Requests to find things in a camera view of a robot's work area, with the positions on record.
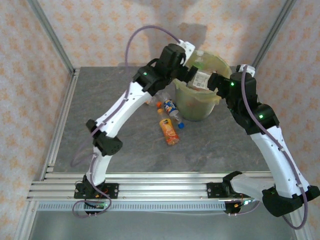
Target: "orange bottle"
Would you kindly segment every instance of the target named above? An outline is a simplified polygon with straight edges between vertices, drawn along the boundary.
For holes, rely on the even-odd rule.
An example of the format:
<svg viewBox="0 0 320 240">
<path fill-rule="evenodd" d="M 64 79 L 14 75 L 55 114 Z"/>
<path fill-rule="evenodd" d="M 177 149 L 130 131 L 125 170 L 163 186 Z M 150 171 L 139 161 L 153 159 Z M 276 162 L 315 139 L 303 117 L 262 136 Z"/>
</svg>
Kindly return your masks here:
<svg viewBox="0 0 320 240">
<path fill-rule="evenodd" d="M 164 138 L 168 145 L 174 145 L 179 142 L 179 137 L 171 123 L 170 117 L 164 112 L 162 108 L 158 109 L 160 116 L 159 125 L 163 131 Z"/>
</svg>

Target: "wall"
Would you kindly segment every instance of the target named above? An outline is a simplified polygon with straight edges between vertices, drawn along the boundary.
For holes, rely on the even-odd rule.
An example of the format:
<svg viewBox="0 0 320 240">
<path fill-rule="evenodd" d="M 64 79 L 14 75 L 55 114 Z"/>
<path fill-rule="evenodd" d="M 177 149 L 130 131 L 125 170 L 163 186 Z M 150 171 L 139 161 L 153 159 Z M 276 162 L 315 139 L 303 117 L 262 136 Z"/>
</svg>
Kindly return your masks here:
<svg viewBox="0 0 320 240">
<path fill-rule="evenodd" d="M 158 25 L 218 53 L 227 63 L 252 63 L 285 0 L 40 0 L 75 67 L 124 62 L 130 35 Z M 129 62 L 158 58 L 173 39 L 146 30 L 132 42 Z"/>
<path fill-rule="evenodd" d="M 2 0 L 0 16 L 0 239 L 11 240 L 70 76 L 26 0 Z"/>
<path fill-rule="evenodd" d="M 297 1 L 256 78 L 262 100 L 275 110 L 288 148 L 310 184 L 320 187 L 320 2 Z M 320 199 L 309 224 L 320 239 Z"/>
</svg>

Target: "gray table surface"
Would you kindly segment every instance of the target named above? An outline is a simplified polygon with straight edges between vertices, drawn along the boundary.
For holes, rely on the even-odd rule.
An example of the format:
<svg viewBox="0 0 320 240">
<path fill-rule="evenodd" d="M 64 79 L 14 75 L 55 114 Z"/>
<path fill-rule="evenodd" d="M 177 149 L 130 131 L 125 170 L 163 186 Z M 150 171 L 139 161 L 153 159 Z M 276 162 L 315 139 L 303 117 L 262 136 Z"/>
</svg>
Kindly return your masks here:
<svg viewBox="0 0 320 240">
<path fill-rule="evenodd" d="M 126 90 L 136 67 L 82 67 L 73 94 L 54 172 L 86 172 L 90 159 L 70 167 L 79 145 L 92 153 L 85 123 L 103 115 Z M 174 84 L 167 91 L 175 98 Z M 122 149 L 111 159 L 107 172 L 212 172 L 268 171 L 258 147 L 236 124 L 224 100 L 203 121 L 185 121 L 178 129 L 180 142 L 168 146 L 155 107 L 144 104 L 123 125 L 118 137 Z"/>
</svg>

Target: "cable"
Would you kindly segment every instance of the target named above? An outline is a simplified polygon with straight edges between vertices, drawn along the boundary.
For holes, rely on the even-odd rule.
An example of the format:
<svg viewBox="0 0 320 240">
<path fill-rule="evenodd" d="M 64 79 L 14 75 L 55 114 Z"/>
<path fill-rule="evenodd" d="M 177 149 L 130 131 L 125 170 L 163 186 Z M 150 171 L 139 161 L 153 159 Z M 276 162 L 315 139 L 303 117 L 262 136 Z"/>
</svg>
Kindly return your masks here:
<svg viewBox="0 0 320 240">
<path fill-rule="evenodd" d="M 128 43 L 126 44 L 126 48 L 125 48 L 125 54 L 124 54 L 124 65 L 125 65 L 125 71 L 127 72 L 128 71 L 128 53 L 129 53 L 129 48 L 130 48 L 130 44 L 132 42 L 132 40 L 134 39 L 134 37 L 139 33 L 141 32 L 142 30 L 145 30 L 145 29 L 158 29 L 162 32 L 165 32 L 166 34 L 170 35 L 174 40 L 176 40 L 178 43 L 180 42 L 180 40 L 175 36 L 173 35 L 171 32 L 169 32 L 168 30 L 160 27 L 160 26 L 155 26 L 155 25 L 147 25 L 147 26 L 143 26 L 143 27 L 140 27 L 139 29 L 137 29 L 132 35 L 131 37 L 129 38 L 129 41 Z"/>
<path fill-rule="evenodd" d="M 256 117 L 254 116 L 253 112 L 250 109 L 250 106 L 248 104 L 248 100 L 247 100 L 247 97 L 246 97 L 246 88 L 245 88 L 245 78 L 246 78 L 247 68 L 248 68 L 248 65 L 245 65 L 244 68 L 243 68 L 242 76 L 241 76 L 241 93 L 242 93 L 242 98 L 243 98 L 243 102 L 244 102 L 245 108 L 246 108 L 247 112 L 249 113 L 250 117 L 252 118 L 252 120 L 254 121 L 254 123 L 277 145 L 277 147 L 279 149 L 282 150 L 283 146 L 278 142 L 277 139 L 274 138 L 274 136 L 272 136 L 271 133 L 268 132 L 268 130 L 266 130 L 264 128 L 264 126 L 262 126 L 262 124 L 256 119 Z M 290 159 L 288 153 L 285 150 L 282 151 L 282 153 L 285 156 L 286 160 L 288 161 L 288 163 L 289 163 L 289 165 L 291 167 L 291 170 L 292 170 L 292 172 L 294 174 L 296 182 L 297 182 L 297 184 L 299 186 L 299 189 L 301 191 L 302 198 L 303 198 L 303 204 L 304 204 L 303 220 L 302 220 L 302 222 L 301 222 L 301 224 L 299 226 L 293 226 L 291 224 L 291 222 L 289 222 L 289 220 L 285 216 L 282 216 L 282 217 L 285 220 L 285 222 L 291 228 L 293 228 L 295 230 L 299 230 L 299 229 L 302 229 L 304 227 L 304 225 L 306 224 L 306 222 L 307 222 L 307 218 L 308 218 L 308 200 L 307 200 L 307 196 L 306 196 L 305 190 L 302 187 L 301 180 L 299 178 L 299 175 L 298 175 L 298 173 L 296 171 L 296 168 L 295 168 L 292 160 Z"/>
<path fill-rule="evenodd" d="M 259 206 L 260 202 L 259 201 L 256 201 L 255 202 L 255 205 L 248 211 L 244 211 L 244 212 L 239 212 L 239 213 L 234 213 L 234 214 L 230 214 L 230 216 L 238 216 L 238 215 L 244 215 L 244 214 L 248 214 L 248 213 L 251 213 L 253 212 L 254 210 L 256 210 Z"/>
<path fill-rule="evenodd" d="M 128 43 L 126 45 L 126 48 L 125 48 L 125 57 L 124 57 L 124 63 L 125 63 L 125 71 L 128 72 L 128 53 L 129 53 L 129 48 L 130 48 L 130 44 L 131 44 L 131 41 L 133 40 L 133 38 L 135 37 L 135 35 L 137 35 L 137 33 L 139 33 L 140 31 L 144 30 L 144 29 L 158 29 L 158 30 L 161 30 L 165 33 L 167 33 L 168 35 L 170 35 L 171 37 L 173 37 L 178 43 L 180 42 L 179 39 L 177 37 L 175 37 L 172 33 L 170 33 L 169 31 L 165 30 L 164 28 L 160 27 L 160 26 L 155 26 L 155 25 L 147 25 L 147 26 L 143 26 L 139 29 L 137 29 L 132 35 L 131 37 L 129 38 L 128 40 Z M 114 115 L 116 115 L 118 113 L 118 111 L 122 108 L 122 106 L 125 104 L 127 98 L 128 98 L 128 95 L 130 93 L 130 85 L 128 87 L 128 89 L 125 91 L 125 95 L 124 95 L 124 98 L 122 99 L 122 102 L 119 104 L 119 106 L 109 115 L 107 116 L 103 121 L 102 123 L 90 134 L 90 137 L 88 138 L 88 140 L 84 141 L 80 147 L 77 149 L 71 163 L 70 163 L 70 166 L 71 167 L 75 167 L 79 164 L 82 164 L 83 162 L 85 162 L 86 160 L 88 160 L 88 156 L 85 156 L 83 157 L 82 159 L 76 161 L 79 156 L 81 155 L 81 151 L 82 149 L 85 147 L 86 144 L 88 144 L 92 137 L 96 134 L 96 132 L 98 130 L 100 130 L 100 128 L 107 124 L 108 120 L 111 119 Z M 93 177 L 92 177 L 92 174 L 93 174 L 93 166 L 94 166 L 94 163 L 96 162 L 96 159 L 97 159 L 97 154 L 96 153 L 93 153 L 93 154 L 90 154 L 90 156 L 92 156 L 92 160 L 91 160 L 91 163 L 90 163 L 90 167 L 89 167 L 89 171 L 90 171 L 90 183 L 91 185 L 93 186 L 93 188 L 100 194 L 102 194 L 103 196 L 105 196 L 108 200 L 109 200 L 109 205 L 104 209 L 102 210 L 101 212 L 98 212 L 98 213 L 95 213 L 94 215 L 95 216 L 98 216 L 98 215 L 101 215 L 103 213 L 105 213 L 110 207 L 111 207 L 111 204 L 112 204 L 112 200 L 111 198 L 109 197 L 109 195 L 105 194 L 104 192 L 100 191 L 94 184 L 93 184 Z M 97 203 L 101 203 L 100 201 L 91 201 L 91 200 L 79 200 L 77 201 L 73 207 L 72 207 L 72 214 L 77 217 L 77 218 L 81 218 L 81 219 L 85 219 L 85 218 L 89 218 L 91 217 L 91 214 L 88 214 L 88 215 L 79 215 L 75 212 L 75 207 L 77 204 L 79 203 L 93 203 L 93 204 L 97 204 Z"/>
</svg>

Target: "plastic bucket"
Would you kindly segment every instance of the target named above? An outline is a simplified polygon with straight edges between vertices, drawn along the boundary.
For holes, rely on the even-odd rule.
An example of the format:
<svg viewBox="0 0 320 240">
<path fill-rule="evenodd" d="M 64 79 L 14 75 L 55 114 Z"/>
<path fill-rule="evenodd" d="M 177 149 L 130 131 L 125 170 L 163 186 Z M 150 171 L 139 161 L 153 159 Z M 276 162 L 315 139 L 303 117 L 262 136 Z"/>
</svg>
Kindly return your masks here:
<svg viewBox="0 0 320 240">
<path fill-rule="evenodd" d="M 190 68 L 196 60 L 196 52 L 192 54 L 186 65 Z M 229 78 L 232 71 L 229 65 L 218 55 L 208 52 L 203 54 L 204 71 L 213 72 Z M 220 97 L 216 91 L 197 91 L 186 86 L 185 82 L 173 80 L 175 84 L 175 103 L 183 118 L 190 121 L 201 121 L 208 117 Z"/>
</svg>

